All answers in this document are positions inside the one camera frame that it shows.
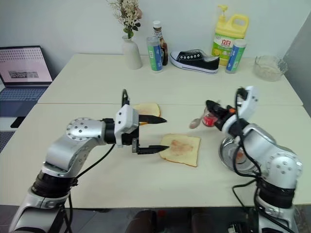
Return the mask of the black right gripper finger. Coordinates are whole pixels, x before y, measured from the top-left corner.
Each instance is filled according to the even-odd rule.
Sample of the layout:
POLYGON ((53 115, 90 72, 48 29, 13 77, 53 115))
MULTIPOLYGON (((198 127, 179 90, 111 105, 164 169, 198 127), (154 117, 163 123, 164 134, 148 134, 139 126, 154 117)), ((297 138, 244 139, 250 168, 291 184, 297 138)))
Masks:
POLYGON ((208 107, 209 112, 211 112, 215 117, 224 117, 225 108, 220 105, 213 105, 208 107))
POLYGON ((223 108, 219 103, 212 100, 206 100, 206 108, 209 112, 225 112, 226 108, 223 108))

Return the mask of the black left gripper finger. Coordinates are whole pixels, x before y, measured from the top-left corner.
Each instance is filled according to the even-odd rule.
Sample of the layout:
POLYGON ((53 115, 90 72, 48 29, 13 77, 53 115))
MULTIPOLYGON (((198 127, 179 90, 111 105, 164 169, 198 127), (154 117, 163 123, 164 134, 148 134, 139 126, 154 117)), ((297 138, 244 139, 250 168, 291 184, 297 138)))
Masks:
POLYGON ((169 146, 152 145, 146 148, 137 147, 137 154, 154 154, 168 149, 169 146))
POLYGON ((167 122, 167 120, 153 115, 139 115, 138 119, 140 124, 161 124, 167 122))

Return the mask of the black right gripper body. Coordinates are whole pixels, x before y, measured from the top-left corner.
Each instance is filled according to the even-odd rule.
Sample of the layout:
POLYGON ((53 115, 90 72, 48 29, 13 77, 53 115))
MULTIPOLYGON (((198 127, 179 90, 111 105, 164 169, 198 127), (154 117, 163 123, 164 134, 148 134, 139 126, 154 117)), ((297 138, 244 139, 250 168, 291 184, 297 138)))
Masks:
POLYGON ((224 117, 217 117, 216 122, 214 123, 215 127, 217 129, 222 129, 223 125, 225 122, 233 115, 236 114, 236 109, 233 108, 232 106, 227 106, 226 107, 227 111, 225 112, 224 117))

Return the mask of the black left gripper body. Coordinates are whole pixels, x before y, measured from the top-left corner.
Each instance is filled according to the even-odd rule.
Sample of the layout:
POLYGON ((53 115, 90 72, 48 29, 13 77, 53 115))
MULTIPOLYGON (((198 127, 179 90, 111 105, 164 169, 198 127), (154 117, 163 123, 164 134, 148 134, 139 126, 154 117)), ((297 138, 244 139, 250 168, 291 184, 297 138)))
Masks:
POLYGON ((132 146, 132 153, 140 154, 139 147, 139 127, 131 133, 123 133, 121 135, 122 145, 132 146))

